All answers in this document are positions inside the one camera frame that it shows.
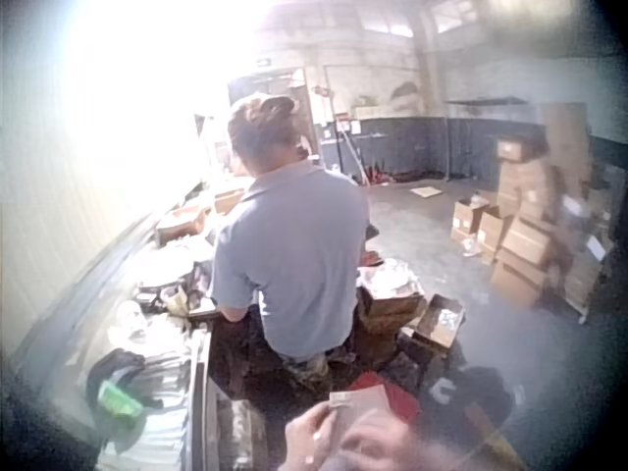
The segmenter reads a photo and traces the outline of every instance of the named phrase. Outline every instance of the white wall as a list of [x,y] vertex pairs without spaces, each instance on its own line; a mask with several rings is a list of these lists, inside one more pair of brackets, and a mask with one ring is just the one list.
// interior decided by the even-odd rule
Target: white wall
[[5,8],[6,352],[104,247],[202,175],[185,81],[173,72],[178,44],[144,18],[146,5],[124,3]]
[[[513,95],[533,106],[584,102],[593,135],[628,143],[628,85],[623,67],[613,57],[503,59],[447,68],[446,93],[449,100]],[[512,116],[539,122],[539,115],[529,111]]]
[[[253,57],[269,59],[268,67],[251,63],[243,75],[303,68],[307,86],[331,89],[337,113],[352,113],[359,95],[374,97],[381,109],[373,117],[408,116],[390,107],[394,89],[405,81],[421,86],[413,39],[359,28],[273,30],[255,36]],[[315,123],[332,120],[329,100],[311,94]]]

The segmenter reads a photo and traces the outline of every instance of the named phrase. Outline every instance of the window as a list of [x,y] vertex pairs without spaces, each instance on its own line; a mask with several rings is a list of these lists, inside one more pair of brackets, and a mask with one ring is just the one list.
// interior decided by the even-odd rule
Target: window
[[438,32],[476,22],[478,12],[472,0],[447,0],[432,7],[432,15]]
[[389,32],[406,37],[413,36],[408,19],[399,10],[367,4],[359,6],[358,13],[362,27],[368,31]]

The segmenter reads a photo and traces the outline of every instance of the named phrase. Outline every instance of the red object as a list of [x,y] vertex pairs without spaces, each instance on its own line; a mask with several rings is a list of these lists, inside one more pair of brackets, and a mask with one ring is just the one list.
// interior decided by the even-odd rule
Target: red object
[[363,390],[377,385],[384,385],[392,412],[406,424],[414,424],[417,416],[421,413],[419,401],[416,400],[412,394],[397,385],[389,383],[374,371],[362,373],[360,377],[349,386],[349,390]]

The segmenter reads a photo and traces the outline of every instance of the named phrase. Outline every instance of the label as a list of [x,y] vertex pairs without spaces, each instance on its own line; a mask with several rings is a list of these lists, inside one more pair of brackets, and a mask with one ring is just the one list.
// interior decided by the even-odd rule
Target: label
[[581,217],[583,215],[584,211],[578,201],[566,194],[562,196],[562,206],[574,216]]
[[599,240],[597,240],[593,235],[589,237],[587,241],[587,248],[591,250],[591,253],[598,259],[599,262],[602,262],[604,257],[606,256],[606,250],[602,247],[602,244]]

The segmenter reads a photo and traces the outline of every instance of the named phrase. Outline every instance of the man's right arm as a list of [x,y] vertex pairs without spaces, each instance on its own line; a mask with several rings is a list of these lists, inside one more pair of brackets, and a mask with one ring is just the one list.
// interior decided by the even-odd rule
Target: man's right arm
[[230,322],[241,321],[253,299],[254,286],[237,263],[237,253],[230,238],[229,229],[223,229],[216,237],[216,254],[210,297],[217,309]]

